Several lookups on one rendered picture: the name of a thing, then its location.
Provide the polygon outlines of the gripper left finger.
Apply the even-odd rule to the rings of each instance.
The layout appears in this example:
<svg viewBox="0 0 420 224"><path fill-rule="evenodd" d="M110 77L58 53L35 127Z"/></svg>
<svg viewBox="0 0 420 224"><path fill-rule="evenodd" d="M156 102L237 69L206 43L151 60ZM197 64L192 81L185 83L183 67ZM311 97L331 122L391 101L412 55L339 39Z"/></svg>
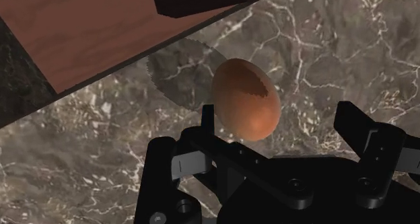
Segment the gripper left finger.
<svg viewBox="0 0 420 224"><path fill-rule="evenodd" d="M282 163L215 136L214 109L205 105L201 125L178 140L150 140L133 224L314 224L313 191L299 176L276 175ZM185 176L216 195L216 217L204 218L198 199L178 189Z"/></svg>

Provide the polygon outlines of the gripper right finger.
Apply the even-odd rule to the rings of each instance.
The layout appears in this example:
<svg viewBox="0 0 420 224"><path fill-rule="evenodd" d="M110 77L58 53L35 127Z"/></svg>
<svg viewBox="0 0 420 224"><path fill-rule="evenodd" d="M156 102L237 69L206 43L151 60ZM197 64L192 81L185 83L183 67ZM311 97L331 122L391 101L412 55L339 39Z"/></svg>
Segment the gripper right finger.
<svg viewBox="0 0 420 224"><path fill-rule="evenodd" d="M383 205L395 171L420 177L420 138L392 124L376 122L350 101L340 101L334 129L359 157L356 203Z"/></svg>

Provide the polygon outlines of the brown egg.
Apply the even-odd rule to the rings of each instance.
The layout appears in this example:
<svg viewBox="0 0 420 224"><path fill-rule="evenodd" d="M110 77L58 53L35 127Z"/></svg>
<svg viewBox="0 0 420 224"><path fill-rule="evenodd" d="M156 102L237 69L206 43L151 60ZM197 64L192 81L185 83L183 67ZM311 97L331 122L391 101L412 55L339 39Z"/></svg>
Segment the brown egg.
<svg viewBox="0 0 420 224"><path fill-rule="evenodd" d="M241 139L264 139L279 123L281 101L273 82L244 59L229 59L218 66L211 97L222 125Z"/></svg>

